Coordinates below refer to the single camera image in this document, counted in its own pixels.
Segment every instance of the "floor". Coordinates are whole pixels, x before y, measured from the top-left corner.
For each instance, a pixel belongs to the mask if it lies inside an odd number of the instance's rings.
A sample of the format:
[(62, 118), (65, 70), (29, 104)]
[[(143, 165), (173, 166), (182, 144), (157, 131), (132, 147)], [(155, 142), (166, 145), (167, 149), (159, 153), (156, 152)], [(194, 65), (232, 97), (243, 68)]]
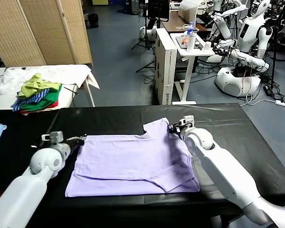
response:
[[(152, 105), (152, 83), (146, 84), (150, 82), (148, 76), (153, 75), (152, 70), (135, 73), (153, 60), (152, 52), (142, 47), (131, 50), (138, 41), (139, 28), (144, 25), (144, 19), (139, 21), (137, 15), (124, 14), (120, 6), (114, 5), (86, 10), (99, 16), (99, 27), (88, 29), (93, 73), (101, 88), (92, 88), (96, 106)], [(213, 75), (215, 73), (202, 74), (192, 80)], [(184, 73), (176, 74), (175, 78), (184, 78)], [(215, 77), (212, 77), (191, 83), (187, 100), (195, 100), (198, 104), (244, 103), (220, 92), (214, 80)], [(277, 62), (275, 81), (285, 94), (285, 62)], [(172, 99), (179, 99), (176, 93)], [(255, 101), (261, 99), (267, 99), (262, 89)], [(74, 103), (75, 106), (88, 106), (82, 91), (75, 97)], [(255, 106), (243, 106), (243, 109), (285, 166), (285, 107), (260, 102)]]

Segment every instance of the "striped shirt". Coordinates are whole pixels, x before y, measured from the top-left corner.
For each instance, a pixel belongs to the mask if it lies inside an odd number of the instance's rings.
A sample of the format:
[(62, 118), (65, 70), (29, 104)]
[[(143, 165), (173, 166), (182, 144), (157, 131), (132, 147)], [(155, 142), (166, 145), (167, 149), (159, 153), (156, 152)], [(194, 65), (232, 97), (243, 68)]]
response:
[(40, 93), (35, 94), (26, 99), (18, 98), (15, 103), (11, 106), (13, 108), (13, 112), (17, 112), (21, 109), (21, 106), (24, 104), (37, 104), (39, 103), (46, 95), (48, 95), (50, 88), (42, 90)]

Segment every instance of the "power strip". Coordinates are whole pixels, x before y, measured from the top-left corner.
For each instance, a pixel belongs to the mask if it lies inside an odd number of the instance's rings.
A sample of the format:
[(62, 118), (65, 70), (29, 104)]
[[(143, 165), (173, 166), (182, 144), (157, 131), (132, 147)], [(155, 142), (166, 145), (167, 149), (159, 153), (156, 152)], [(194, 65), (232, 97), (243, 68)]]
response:
[(275, 101), (275, 104), (285, 107), (285, 103), (278, 100)]

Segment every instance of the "water bottle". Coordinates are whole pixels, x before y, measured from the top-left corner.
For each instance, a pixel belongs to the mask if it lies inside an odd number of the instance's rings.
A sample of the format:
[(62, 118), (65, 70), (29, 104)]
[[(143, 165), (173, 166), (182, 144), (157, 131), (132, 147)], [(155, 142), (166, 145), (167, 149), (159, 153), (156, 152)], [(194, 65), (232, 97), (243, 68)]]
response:
[(190, 33), (193, 32), (193, 30), (194, 30), (194, 22), (190, 22), (190, 24), (187, 26), (187, 33), (185, 33), (184, 35), (185, 44), (188, 44)]
[(193, 32), (194, 29), (194, 22), (190, 22), (190, 24), (187, 27), (187, 35), (189, 36), (191, 32)]
[(189, 41), (188, 41), (188, 46), (187, 46), (188, 52), (192, 52), (194, 50), (195, 38), (196, 38), (196, 33), (191, 32), (189, 35)]

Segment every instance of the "black tablecloth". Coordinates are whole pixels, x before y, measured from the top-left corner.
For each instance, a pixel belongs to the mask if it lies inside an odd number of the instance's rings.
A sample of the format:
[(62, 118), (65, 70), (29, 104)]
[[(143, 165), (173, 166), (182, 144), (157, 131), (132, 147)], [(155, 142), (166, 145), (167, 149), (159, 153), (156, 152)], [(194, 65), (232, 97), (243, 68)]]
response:
[[(194, 115), (197, 127), (209, 130), (214, 140), (246, 168), (264, 198), (276, 204), (285, 203), (285, 168), (238, 104), (68, 108), (29, 116), (0, 111), (0, 123), (8, 126), (0, 139), (0, 188), (7, 187), (26, 169), (34, 153), (30, 145), (40, 143), (36, 140), (43, 133), (63, 131), (65, 138), (85, 133), (143, 134), (145, 123), (162, 117), (176, 123), (189, 114)], [(59, 175), (50, 180), (38, 213), (60, 211), (64, 216), (91, 216), (93, 211), (94, 216), (110, 214), (111, 218), (135, 219), (142, 216), (142, 211), (149, 218), (156, 217), (157, 210), (165, 217), (179, 215), (180, 211), (182, 216), (193, 212), (213, 215), (239, 212), (211, 184), (202, 186), (199, 193), (65, 198), (75, 160), (76, 155), (71, 156)]]

